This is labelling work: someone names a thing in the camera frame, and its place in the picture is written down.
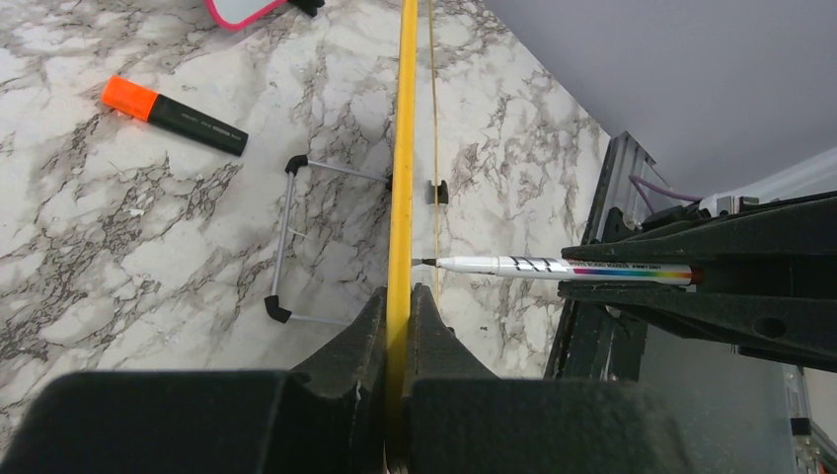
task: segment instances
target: silver rod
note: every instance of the silver rod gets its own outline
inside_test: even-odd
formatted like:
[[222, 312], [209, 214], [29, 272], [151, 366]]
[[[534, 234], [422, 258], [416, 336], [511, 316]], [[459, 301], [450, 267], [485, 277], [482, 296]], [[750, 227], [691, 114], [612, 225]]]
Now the silver rod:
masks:
[[348, 326], [349, 324], [351, 324], [351, 321], [345, 321], [343, 319], [320, 318], [317, 316], [300, 316], [297, 314], [291, 315], [290, 319], [296, 321], [308, 321], [311, 323], [334, 324], [336, 326]]
[[360, 173], [359, 171], [349, 170], [349, 168], [343, 168], [341, 166], [330, 165], [328, 163], [321, 163], [319, 161], [311, 161], [308, 160], [308, 166], [316, 166], [320, 168], [325, 168], [327, 170], [339, 171], [341, 173], [346, 173], [348, 175], [359, 176], [360, 178], [366, 178], [367, 180], [378, 181], [384, 184], [388, 184], [390, 180], [386, 178], [381, 178], [380, 176], [372, 176], [367, 175], [365, 173]]
[[270, 287], [270, 294], [279, 295], [279, 276], [282, 273], [282, 260], [285, 258], [285, 238], [287, 237], [288, 219], [290, 218], [290, 205], [293, 200], [293, 182], [296, 180], [296, 173], [288, 173], [288, 186], [285, 190], [285, 211], [282, 216], [282, 227], [279, 230], [279, 249], [276, 251], [276, 265], [273, 271], [273, 285]]

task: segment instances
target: white marker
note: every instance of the white marker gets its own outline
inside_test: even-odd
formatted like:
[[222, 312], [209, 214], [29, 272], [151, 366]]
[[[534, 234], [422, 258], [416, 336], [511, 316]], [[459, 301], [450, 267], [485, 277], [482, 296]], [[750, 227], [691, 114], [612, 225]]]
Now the white marker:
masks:
[[425, 259], [425, 265], [460, 274], [584, 281], [655, 281], [687, 286], [700, 284], [704, 274], [688, 265], [582, 262], [542, 257], [448, 257]]

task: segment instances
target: black clip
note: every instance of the black clip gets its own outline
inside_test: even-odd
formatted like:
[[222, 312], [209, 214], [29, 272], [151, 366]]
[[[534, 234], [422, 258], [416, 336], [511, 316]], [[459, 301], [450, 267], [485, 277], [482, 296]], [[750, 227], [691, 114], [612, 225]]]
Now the black clip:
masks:
[[434, 186], [433, 181], [427, 182], [427, 203], [436, 204], [436, 193], [439, 196], [440, 204], [447, 204], [450, 201], [450, 194], [447, 191], [447, 182], [442, 180], [439, 186]]

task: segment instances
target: gray wall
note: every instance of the gray wall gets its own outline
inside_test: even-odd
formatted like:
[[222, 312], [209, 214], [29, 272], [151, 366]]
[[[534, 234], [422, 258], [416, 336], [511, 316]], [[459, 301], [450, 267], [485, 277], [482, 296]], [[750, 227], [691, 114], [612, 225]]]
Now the gray wall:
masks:
[[678, 191], [731, 190], [837, 146], [837, 2], [486, 3]]

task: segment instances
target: black marker body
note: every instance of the black marker body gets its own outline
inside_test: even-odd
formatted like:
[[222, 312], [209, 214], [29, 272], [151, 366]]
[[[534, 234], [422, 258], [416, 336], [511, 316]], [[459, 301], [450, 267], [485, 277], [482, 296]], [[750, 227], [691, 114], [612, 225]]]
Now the black marker body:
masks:
[[148, 122], [236, 156], [247, 145], [247, 133], [162, 94], [154, 101]]

